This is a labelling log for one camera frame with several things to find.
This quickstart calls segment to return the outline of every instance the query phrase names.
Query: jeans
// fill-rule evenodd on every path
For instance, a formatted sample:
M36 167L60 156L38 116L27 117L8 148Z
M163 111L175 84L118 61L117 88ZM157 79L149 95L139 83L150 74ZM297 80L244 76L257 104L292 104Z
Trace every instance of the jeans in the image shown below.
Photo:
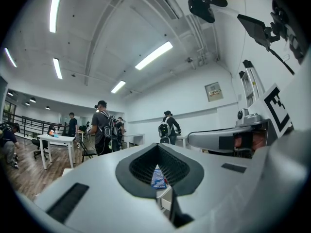
M1 147L0 150L1 150L1 153L6 156L6 162L8 164L14 161L14 158L13 158L14 157L14 142L12 141L6 142L4 146Z
M176 144L176 139L177 139L176 135L170 135L169 139L170 139L170 142L171 142L172 145Z
M111 149L112 149L113 152L116 152L116 151L120 150L120 145L119 145L119 142L118 142L117 138L113 138L111 140Z
M97 155L103 155L107 153L111 153L111 150L109 148L109 142L110 139L106 139L106 137L102 137L99 143L95 144L95 149L97 152Z

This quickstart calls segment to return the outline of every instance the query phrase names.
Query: wooden floor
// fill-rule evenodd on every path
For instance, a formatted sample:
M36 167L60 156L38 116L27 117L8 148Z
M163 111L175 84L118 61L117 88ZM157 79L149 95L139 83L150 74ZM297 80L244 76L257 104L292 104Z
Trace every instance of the wooden floor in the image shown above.
M53 163L49 162L49 155L46 155L47 170L44 170L41 155L34 159L33 151L37 151L37 146L31 143L31 140L17 137L21 146L18 153L18 166L15 169L11 166L4 165L7 176L12 183L12 187L26 195L29 199L34 200L36 194L39 194L46 186L54 180L61 177L65 168L70 168L68 149L66 147L51 146ZM90 143L85 141L86 147L92 149ZM75 145L75 161L78 166L82 162L82 151Z

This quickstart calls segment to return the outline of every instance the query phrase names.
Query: black backpack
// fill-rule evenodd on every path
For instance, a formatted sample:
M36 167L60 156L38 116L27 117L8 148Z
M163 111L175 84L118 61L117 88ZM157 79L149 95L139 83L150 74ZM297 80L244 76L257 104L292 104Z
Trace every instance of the black backpack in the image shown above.
M104 133L105 137L111 139L113 136L118 136L118 129L116 127L116 119L115 116L111 116L108 111L100 111L107 118L107 123L105 124L104 128L100 129L101 132Z

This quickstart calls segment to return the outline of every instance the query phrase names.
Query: sneaker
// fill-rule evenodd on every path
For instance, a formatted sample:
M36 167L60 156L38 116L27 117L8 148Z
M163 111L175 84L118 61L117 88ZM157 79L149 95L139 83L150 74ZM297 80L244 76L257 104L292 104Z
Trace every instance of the sneaker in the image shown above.
M19 169L18 164L17 164L16 161L11 162L11 166L16 168L16 169Z
M14 160L15 160L16 162L18 161L18 155L17 155L17 153L14 153L13 158L14 158Z

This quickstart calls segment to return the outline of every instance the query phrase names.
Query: chair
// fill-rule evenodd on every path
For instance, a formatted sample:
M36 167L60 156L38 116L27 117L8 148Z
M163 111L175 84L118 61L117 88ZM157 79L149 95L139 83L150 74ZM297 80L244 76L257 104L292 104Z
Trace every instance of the chair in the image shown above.
M84 157L86 157L86 156L88 156L89 158L93 158L93 155L97 155L96 150L88 150L81 139L79 140L79 142L80 142L80 146L83 149L82 162L84 161Z
M37 146L37 149L39 150L40 149L40 141L39 140L35 140L35 139L32 139L31 142ZM48 142L47 141L42 141L42 144L43 144L43 153L44 154L49 154L48 152L45 152L44 149L48 149ZM37 159L36 157L38 155L41 155L41 151L34 151L34 158L35 160Z
M163 138L160 139L160 143L171 144L171 140L168 137L163 137Z

